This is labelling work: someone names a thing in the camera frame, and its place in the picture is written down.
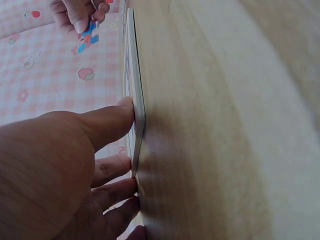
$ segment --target puzzle piece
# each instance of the puzzle piece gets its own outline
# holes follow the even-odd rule
[[[99,41],[99,35],[94,35],[93,32],[99,28],[98,21],[90,21],[88,28],[85,32],[78,35],[78,39],[83,41],[83,43],[78,46],[74,47],[71,52],[73,55],[82,53],[85,49],[90,47],[91,45],[97,43]]]
[[[93,31],[97,30],[98,28],[99,28],[98,21],[90,21],[87,30],[79,34],[78,36],[79,40],[82,41],[87,35],[91,36]]]

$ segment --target white card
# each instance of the white card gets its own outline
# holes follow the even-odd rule
[[[127,10],[124,52],[124,93],[133,97],[135,121],[127,137],[128,153],[132,159],[132,177],[136,176],[142,137],[145,129],[145,105],[140,78],[136,43],[134,11]]]

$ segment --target wooden surface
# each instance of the wooden surface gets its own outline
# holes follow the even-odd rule
[[[130,0],[149,239],[319,239],[318,2]]]

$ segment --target pink gingham bedsheet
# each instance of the pink gingham bedsheet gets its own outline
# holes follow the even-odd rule
[[[121,98],[118,13],[107,14],[99,42],[74,55],[54,24],[0,40],[0,125],[51,111],[84,113]],[[120,140],[97,158],[126,153]]]
[[[105,0],[109,13],[118,13],[119,0]],[[47,0],[0,0],[0,39],[33,28],[52,24]]]

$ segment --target bunny print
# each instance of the bunny print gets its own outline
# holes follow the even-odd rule
[[[31,53],[27,57],[25,57],[25,59],[22,60],[24,67],[26,69],[30,69],[34,66],[34,64],[40,63],[41,59],[42,59],[40,53],[41,53],[40,50],[38,50],[38,51]]]

